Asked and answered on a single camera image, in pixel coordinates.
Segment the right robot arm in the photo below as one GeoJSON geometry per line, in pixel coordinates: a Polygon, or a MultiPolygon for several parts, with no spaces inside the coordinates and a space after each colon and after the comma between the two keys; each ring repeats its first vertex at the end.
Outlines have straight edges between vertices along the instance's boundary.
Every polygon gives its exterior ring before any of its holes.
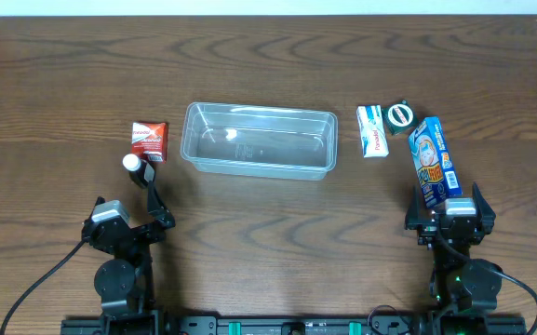
{"type": "Polygon", "coordinates": [[[426,208],[421,192],[413,191],[405,228],[417,234],[417,243],[434,253],[430,294],[454,313],[485,313],[497,308],[502,279],[499,268],[470,256],[494,227],[496,213],[477,185],[470,197],[454,197],[426,208]]]}

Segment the white Panadol box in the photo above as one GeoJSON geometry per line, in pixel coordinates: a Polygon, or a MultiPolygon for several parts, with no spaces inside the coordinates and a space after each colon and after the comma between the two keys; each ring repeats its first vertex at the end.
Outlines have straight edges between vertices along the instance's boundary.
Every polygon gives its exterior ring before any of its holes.
{"type": "Polygon", "coordinates": [[[356,114],[363,156],[369,158],[389,155],[381,106],[358,106],[356,114]]]}

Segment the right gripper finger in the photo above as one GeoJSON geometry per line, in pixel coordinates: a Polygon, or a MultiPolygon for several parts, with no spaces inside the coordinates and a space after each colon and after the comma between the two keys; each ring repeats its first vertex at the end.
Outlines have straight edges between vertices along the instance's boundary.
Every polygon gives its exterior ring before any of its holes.
{"type": "Polygon", "coordinates": [[[482,221],[495,221],[496,213],[486,201],[476,182],[472,185],[472,197],[477,208],[478,216],[482,221]]]}
{"type": "Polygon", "coordinates": [[[407,221],[418,221],[421,213],[420,192],[417,187],[413,187],[412,198],[409,202],[409,208],[407,210],[407,221]]]}

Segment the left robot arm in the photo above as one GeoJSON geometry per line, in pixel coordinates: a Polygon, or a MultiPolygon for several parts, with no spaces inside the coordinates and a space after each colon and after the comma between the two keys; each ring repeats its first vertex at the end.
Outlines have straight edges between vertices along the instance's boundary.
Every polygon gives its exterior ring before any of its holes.
{"type": "Polygon", "coordinates": [[[175,226],[175,219],[154,182],[148,184],[146,193],[151,222],[131,227],[128,211],[120,201],[100,197],[82,228],[85,243],[113,257],[94,277],[106,316],[143,315],[155,305],[150,246],[166,239],[166,230],[175,226]]]}

